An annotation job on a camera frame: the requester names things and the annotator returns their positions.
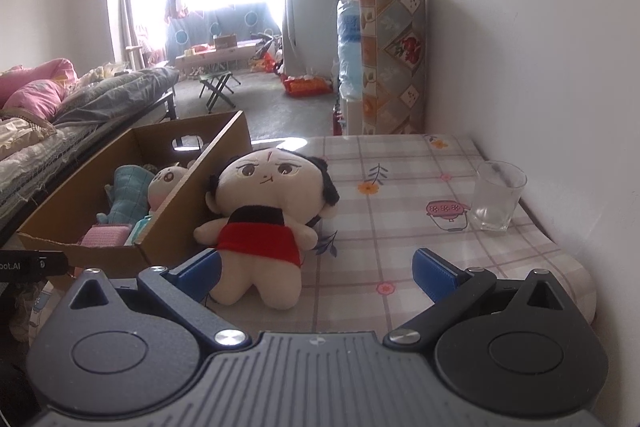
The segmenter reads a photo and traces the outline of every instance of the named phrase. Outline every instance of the cardboard box on table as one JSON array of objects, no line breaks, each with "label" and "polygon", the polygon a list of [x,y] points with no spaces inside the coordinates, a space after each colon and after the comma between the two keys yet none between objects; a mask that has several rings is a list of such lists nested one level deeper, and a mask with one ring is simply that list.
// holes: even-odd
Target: cardboard box on table
[{"label": "cardboard box on table", "polygon": [[213,39],[213,45],[217,50],[238,47],[238,37],[234,35],[222,35]]},{"label": "cardboard box on table", "polygon": [[[198,136],[209,143],[201,153],[174,147],[174,140]],[[30,250],[63,251],[70,266],[98,267],[112,279],[135,277],[148,266],[175,267],[202,250],[193,230],[211,218],[205,203],[209,177],[232,156],[251,152],[246,117],[241,111],[210,114],[130,129],[96,153],[39,206],[18,230]],[[98,212],[109,212],[104,190],[115,169],[126,164],[158,168],[196,159],[130,247],[89,248],[78,240],[96,224]],[[66,290],[71,276],[50,277]]]}]

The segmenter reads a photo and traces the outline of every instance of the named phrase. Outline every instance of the large water jug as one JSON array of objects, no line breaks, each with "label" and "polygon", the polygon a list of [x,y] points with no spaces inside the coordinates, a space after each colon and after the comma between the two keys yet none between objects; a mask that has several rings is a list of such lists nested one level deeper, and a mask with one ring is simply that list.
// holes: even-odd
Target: large water jug
[{"label": "large water jug", "polygon": [[346,98],[362,98],[362,51],[360,48],[360,2],[338,1],[338,61],[340,92]]}]

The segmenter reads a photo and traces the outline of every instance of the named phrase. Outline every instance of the stuffed doll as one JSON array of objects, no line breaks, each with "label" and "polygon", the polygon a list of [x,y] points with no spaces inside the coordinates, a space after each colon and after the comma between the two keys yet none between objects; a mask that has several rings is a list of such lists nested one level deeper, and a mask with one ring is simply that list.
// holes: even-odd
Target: stuffed doll
[{"label": "stuffed doll", "polygon": [[222,259],[210,295],[231,305],[255,285],[267,306],[295,306],[302,289],[300,252],[318,242],[307,225],[333,216],[339,199],[327,163],[281,149],[255,151],[212,176],[205,199],[213,213],[225,216],[193,232]]},{"label": "stuffed doll", "polygon": [[151,216],[160,208],[162,202],[171,191],[174,190],[175,185],[184,178],[187,171],[184,167],[173,166],[162,169],[154,176],[146,190],[146,199],[149,202],[149,213],[133,226],[129,237],[127,237],[124,243],[125,246],[133,245],[133,242],[138,238],[146,225],[148,225],[149,221],[151,221]]},{"label": "stuffed doll", "polygon": [[169,193],[174,190],[175,185],[187,174],[187,169],[180,166],[167,167],[155,175],[147,190],[149,201],[149,214],[153,214]]}]

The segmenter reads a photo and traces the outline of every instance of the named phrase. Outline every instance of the glass cup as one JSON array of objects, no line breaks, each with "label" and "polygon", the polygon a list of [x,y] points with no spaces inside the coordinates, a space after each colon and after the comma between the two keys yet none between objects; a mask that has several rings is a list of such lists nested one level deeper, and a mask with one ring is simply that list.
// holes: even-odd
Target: glass cup
[{"label": "glass cup", "polygon": [[482,230],[504,232],[518,205],[527,176],[506,162],[483,162],[478,166],[470,219]]}]

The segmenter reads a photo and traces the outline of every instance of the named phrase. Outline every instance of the pink pillow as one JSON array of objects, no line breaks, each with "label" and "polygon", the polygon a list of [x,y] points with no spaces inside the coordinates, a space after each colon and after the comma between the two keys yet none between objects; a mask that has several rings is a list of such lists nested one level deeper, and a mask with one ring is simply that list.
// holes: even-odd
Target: pink pillow
[{"label": "pink pillow", "polygon": [[37,68],[12,68],[0,74],[0,105],[4,105],[14,92],[34,80],[55,80],[65,87],[77,79],[74,65],[66,58],[50,60]]},{"label": "pink pillow", "polygon": [[34,80],[14,92],[3,109],[21,107],[35,116],[50,120],[65,98],[65,88],[53,80]]}]

